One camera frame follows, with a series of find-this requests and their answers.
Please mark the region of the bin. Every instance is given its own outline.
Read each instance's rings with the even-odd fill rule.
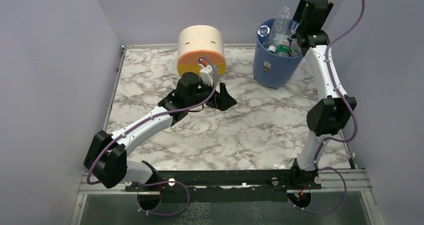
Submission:
[[[272,29],[274,19],[270,19],[259,27],[267,25]],[[253,58],[253,78],[261,85],[273,89],[284,86],[295,73],[303,56],[281,57],[269,52],[262,44],[268,36],[256,33],[256,48]]]

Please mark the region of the marble surface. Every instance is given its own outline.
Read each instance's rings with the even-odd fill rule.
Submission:
[[[205,106],[165,129],[129,155],[158,170],[244,170],[289,168],[308,136],[306,114],[317,102],[311,70],[303,61],[290,81],[274,90],[253,79],[254,49],[226,48],[220,80],[238,102],[227,111]],[[126,52],[107,132],[146,115],[178,79],[176,49]],[[320,167],[349,168],[342,143],[331,141]]]

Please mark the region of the bottle cap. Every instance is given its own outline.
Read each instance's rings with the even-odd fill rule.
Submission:
[[[277,51],[277,48],[275,46],[271,45],[268,47],[268,52],[275,54],[276,51]]]
[[[262,25],[257,31],[257,34],[259,34],[261,37],[265,37],[270,34],[270,28],[267,25]]]

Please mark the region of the white bottle cap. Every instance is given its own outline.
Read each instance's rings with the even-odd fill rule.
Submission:
[[[275,54],[276,51],[277,51],[277,48],[275,46],[272,46],[271,45],[271,46],[268,47],[268,51],[271,52],[271,53],[273,53],[273,54]]]

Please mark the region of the bolt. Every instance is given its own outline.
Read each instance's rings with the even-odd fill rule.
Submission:
[[[271,183],[272,185],[278,185],[278,178],[276,177],[271,178]]]
[[[313,179],[313,181],[314,181],[316,184],[321,184],[321,178],[320,178],[319,176],[316,176],[316,177]]]

